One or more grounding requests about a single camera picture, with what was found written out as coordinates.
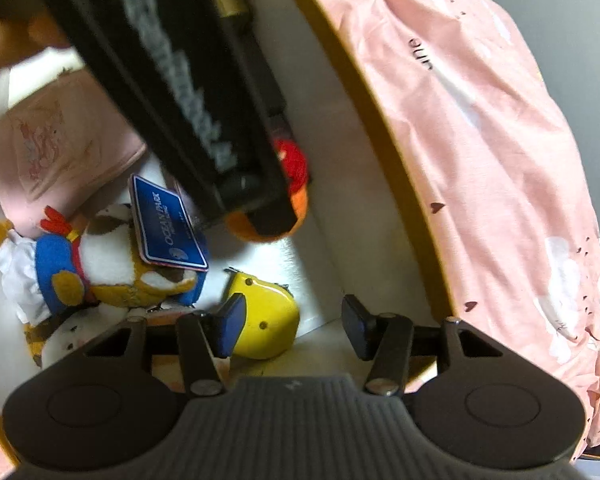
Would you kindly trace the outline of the left human hand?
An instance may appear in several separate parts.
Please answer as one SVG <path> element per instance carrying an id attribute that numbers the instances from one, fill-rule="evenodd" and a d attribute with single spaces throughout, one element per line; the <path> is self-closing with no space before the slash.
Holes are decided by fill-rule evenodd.
<path id="1" fill-rule="evenodd" d="M 0 71 L 32 58 L 46 48 L 67 49 L 70 41 L 46 9 L 27 21 L 0 18 Z"/>

